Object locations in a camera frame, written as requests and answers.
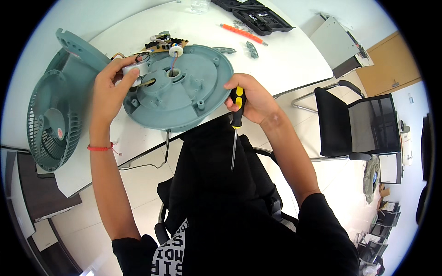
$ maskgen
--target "red string bracelet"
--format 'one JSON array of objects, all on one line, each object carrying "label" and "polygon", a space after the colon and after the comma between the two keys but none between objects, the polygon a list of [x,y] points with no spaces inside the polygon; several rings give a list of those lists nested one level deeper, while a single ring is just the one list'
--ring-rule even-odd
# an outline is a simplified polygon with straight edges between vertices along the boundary
[{"label": "red string bracelet", "polygon": [[118,153],[114,150],[114,143],[111,142],[110,147],[91,147],[91,145],[88,145],[88,150],[90,151],[108,151],[109,149],[112,149],[116,154],[119,156],[122,156],[122,153]]}]

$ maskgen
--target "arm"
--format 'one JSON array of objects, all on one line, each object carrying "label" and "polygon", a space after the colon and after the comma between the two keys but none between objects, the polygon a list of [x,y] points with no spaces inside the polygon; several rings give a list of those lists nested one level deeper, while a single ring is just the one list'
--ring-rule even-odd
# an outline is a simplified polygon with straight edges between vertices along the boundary
[{"label": "arm", "polygon": [[[284,177],[293,190],[299,207],[313,193],[320,193],[316,172],[287,115],[270,93],[250,75],[234,74],[224,87],[243,87],[247,96],[244,116],[261,126],[278,160]],[[230,111],[238,106],[225,101]]]},{"label": "arm", "polygon": [[[91,147],[111,146],[111,122],[118,114],[127,91],[138,77],[139,70],[132,69],[117,86],[114,78],[122,67],[134,62],[135,57],[114,59],[97,75],[89,129]],[[112,240],[140,240],[113,151],[91,151],[91,172],[98,211],[109,237]]]}]

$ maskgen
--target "wooden door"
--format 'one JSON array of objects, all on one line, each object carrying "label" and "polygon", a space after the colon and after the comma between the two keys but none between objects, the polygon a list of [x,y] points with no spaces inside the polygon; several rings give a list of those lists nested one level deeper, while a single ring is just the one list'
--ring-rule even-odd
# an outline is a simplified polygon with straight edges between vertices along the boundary
[{"label": "wooden door", "polygon": [[410,49],[398,32],[368,49],[368,53],[374,66],[362,67],[356,72],[369,97],[421,81]]}]

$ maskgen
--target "tool case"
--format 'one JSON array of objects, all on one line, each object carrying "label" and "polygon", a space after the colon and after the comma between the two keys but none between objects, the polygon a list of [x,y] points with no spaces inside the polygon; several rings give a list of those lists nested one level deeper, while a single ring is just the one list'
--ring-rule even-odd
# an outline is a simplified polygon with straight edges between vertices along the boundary
[{"label": "tool case", "polygon": [[295,28],[257,0],[248,0],[244,3],[236,0],[211,1],[226,11],[231,11],[258,35],[269,35],[276,31],[288,32]]}]

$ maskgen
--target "white table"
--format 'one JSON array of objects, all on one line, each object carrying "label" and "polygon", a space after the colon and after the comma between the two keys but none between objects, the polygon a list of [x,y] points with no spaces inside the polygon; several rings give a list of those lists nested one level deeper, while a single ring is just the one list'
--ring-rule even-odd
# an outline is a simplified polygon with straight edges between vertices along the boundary
[{"label": "white table", "polygon": [[[290,25],[296,26],[288,16],[268,0],[260,1],[271,8]],[[210,3],[203,15],[190,13],[190,0],[170,2],[133,15],[90,41],[90,44],[112,57],[121,52],[130,55],[139,52],[150,36],[168,30],[174,38],[189,40],[189,45],[229,47],[236,53],[226,55],[235,72],[254,76],[273,95],[290,92],[333,77],[333,72],[321,53],[307,35],[296,26],[290,32],[274,32],[264,36],[268,46],[254,43],[259,54],[252,59],[246,47],[247,38],[222,29],[219,24],[232,25],[237,20],[231,12]],[[209,115],[202,123],[228,113],[224,105]],[[135,160],[162,146],[166,133],[143,128],[134,122],[122,108],[110,129],[110,139],[117,141],[114,147],[122,156],[115,155],[117,164]],[[88,123],[85,122],[82,137],[71,158],[55,172],[58,188],[67,197],[76,194],[92,181],[89,160]]]}]

